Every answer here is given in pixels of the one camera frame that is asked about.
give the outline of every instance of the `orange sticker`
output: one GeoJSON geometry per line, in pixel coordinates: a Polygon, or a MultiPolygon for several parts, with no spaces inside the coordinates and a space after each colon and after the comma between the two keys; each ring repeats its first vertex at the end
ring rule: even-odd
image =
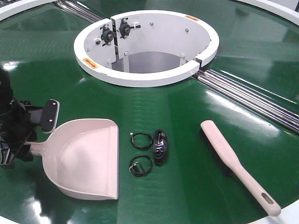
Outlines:
{"type": "Polygon", "coordinates": [[[98,68],[98,66],[96,65],[95,62],[93,62],[92,60],[90,60],[89,58],[84,58],[83,61],[85,61],[86,64],[88,64],[92,69],[96,69],[98,68]]]}
{"type": "Polygon", "coordinates": [[[185,17],[187,17],[188,19],[194,20],[194,21],[199,21],[199,19],[197,19],[193,16],[190,16],[190,15],[185,15],[185,17]]]}

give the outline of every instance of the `metal rail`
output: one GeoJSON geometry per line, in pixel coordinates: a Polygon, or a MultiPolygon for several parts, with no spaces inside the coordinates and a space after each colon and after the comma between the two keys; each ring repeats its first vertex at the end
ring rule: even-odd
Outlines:
{"type": "Polygon", "coordinates": [[[299,134],[299,115],[271,102],[257,91],[213,70],[200,71],[197,80],[299,134]]]}
{"type": "Polygon", "coordinates": [[[64,11],[80,17],[90,23],[94,23],[103,19],[102,17],[92,13],[88,9],[67,0],[58,0],[55,2],[55,5],[63,9],[64,11]]]}

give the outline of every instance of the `cable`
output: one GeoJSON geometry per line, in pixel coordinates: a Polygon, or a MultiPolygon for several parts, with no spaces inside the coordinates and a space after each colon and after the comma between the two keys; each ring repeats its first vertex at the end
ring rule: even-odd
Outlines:
{"type": "Polygon", "coordinates": [[[142,177],[142,176],[146,176],[147,174],[149,174],[152,170],[152,161],[150,159],[150,157],[148,155],[138,155],[138,156],[135,156],[133,159],[131,159],[130,161],[130,164],[129,164],[129,171],[134,175],[134,176],[137,176],[137,177],[142,177]],[[149,160],[149,169],[148,171],[145,171],[144,169],[144,166],[139,162],[139,161],[136,161],[134,162],[136,159],[138,158],[147,158],[149,160]]]}
{"type": "Polygon", "coordinates": [[[154,146],[153,146],[153,156],[155,164],[161,166],[163,160],[167,156],[167,137],[163,130],[156,130],[154,135],[154,146]]]}
{"type": "Polygon", "coordinates": [[[131,135],[131,144],[132,144],[132,146],[134,146],[135,148],[138,148],[139,150],[142,150],[142,151],[148,150],[150,148],[150,146],[153,144],[153,138],[148,133],[138,132],[138,133],[135,133],[135,134],[130,133],[130,135],[131,135]],[[134,143],[134,137],[137,136],[137,135],[140,135],[140,134],[146,135],[149,139],[149,144],[145,147],[138,146],[134,143]]]}

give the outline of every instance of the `dustpan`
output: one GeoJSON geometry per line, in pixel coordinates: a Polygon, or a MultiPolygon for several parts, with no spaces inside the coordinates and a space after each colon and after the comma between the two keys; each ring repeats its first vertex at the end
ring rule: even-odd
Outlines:
{"type": "Polygon", "coordinates": [[[66,195],[118,199],[118,126],[108,119],[77,119],[59,126],[45,142],[27,142],[42,156],[47,177],[66,195]]]}

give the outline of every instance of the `green surface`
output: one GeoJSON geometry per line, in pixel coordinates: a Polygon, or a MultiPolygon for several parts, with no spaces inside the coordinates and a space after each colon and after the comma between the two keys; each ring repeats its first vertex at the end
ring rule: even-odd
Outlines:
{"type": "MultiPolygon", "coordinates": [[[[299,28],[269,13],[223,0],[82,1],[104,17],[164,9],[198,17],[216,29],[220,48],[208,66],[263,88],[299,111],[299,28]]],[[[15,97],[61,104],[58,125],[78,118],[107,118],[120,130],[117,201],[83,201],[62,194],[41,158],[0,169],[0,215],[22,224],[245,224],[266,216],[242,183],[225,177],[198,137],[212,119],[244,167],[285,207],[299,198],[299,136],[214,92],[193,78],[157,88],[104,83],[77,64],[73,41],[89,23],[51,4],[0,22],[0,64],[10,64],[15,97]],[[169,158],[136,178],[130,132],[164,129],[169,158]]],[[[47,135],[39,133],[39,140],[47,135]]]]}

